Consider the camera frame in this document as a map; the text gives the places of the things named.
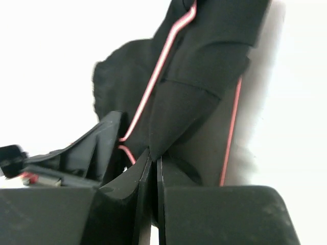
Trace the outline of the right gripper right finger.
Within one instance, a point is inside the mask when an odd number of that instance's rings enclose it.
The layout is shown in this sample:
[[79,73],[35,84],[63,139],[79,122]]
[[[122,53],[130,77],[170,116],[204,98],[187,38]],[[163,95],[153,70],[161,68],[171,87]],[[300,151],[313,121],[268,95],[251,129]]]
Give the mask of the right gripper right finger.
[[299,244],[287,207],[267,186],[205,187],[177,160],[157,161],[160,244]]

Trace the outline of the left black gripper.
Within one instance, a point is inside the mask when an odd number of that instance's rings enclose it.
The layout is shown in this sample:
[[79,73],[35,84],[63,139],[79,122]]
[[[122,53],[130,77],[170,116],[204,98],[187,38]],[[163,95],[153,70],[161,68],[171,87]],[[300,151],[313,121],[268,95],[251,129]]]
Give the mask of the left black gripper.
[[66,148],[28,159],[19,146],[2,146],[1,188],[59,187],[61,184],[103,186],[109,183],[125,167],[118,139],[126,124],[124,112],[111,111]]

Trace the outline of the pink wire hanger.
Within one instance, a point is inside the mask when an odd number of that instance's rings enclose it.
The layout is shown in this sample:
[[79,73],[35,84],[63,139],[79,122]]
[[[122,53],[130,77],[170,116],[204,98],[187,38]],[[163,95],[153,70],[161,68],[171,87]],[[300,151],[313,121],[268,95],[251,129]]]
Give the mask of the pink wire hanger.
[[[146,103],[148,102],[151,92],[159,78],[160,72],[167,60],[168,54],[170,52],[170,49],[172,48],[172,45],[174,43],[176,36],[184,27],[186,27],[190,22],[192,22],[194,20],[194,18],[196,17],[196,13],[197,13],[197,2],[194,1],[193,4],[191,5],[190,9],[188,10],[188,12],[185,15],[183,15],[181,18],[179,18],[172,25],[172,27],[169,31],[169,34],[167,36],[166,42],[161,50],[160,56],[157,60],[155,68],[153,70],[153,73],[150,77],[148,85],[145,89],[143,97],[142,97],[140,104],[135,112],[135,115],[131,121],[131,124],[130,124],[125,136],[120,138],[119,142],[125,142],[129,138],[129,136],[132,134],[132,132],[133,132],[136,124],[138,123],[139,118],[141,117],[141,114],[146,106]],[[234,97],[233,107],[232,107],[232,112],[231,112],[231,120],[230,120],[230,126],[229,126],[228,138],[227,138],[226,152],[225,152],[225,156],[224,156],[222,170],[220,173],[220,179],[219,179],[220,186],[223,186],[225,183],[225,177],[226,177],[226,172],[227,172],[229,153],[230,153],[230,147],[231,147],[231,142],[232,142],[232,137],[233,137],[233,130],[234,130],[235,121],[236,121],[241,87],[242,87],[242,78],[239,78],[236,89],[235,89],[235,97]]]

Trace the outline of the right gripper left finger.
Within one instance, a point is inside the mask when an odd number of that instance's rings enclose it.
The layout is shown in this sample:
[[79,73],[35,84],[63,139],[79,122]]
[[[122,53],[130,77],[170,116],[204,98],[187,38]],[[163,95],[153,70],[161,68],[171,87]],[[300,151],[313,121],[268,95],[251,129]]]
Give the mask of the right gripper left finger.
[[1,244],[149,244],[151,159],[101,188],[1,190]]

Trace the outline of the black trousers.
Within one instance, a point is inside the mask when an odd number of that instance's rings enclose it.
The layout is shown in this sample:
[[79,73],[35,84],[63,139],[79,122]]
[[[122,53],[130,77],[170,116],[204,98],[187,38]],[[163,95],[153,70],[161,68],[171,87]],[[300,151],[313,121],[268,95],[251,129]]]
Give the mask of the black trousers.
[[[269,1],[197,1],[194,20],[178,32],[155,87],[126,141],[134,157],[167,154],[191,164],[204,185],[219,183],[233,93],[248,65]],[[150,39],[130,41],[96,64],[95,112],[132,120],[169,31],[192,1],[171,1]]]

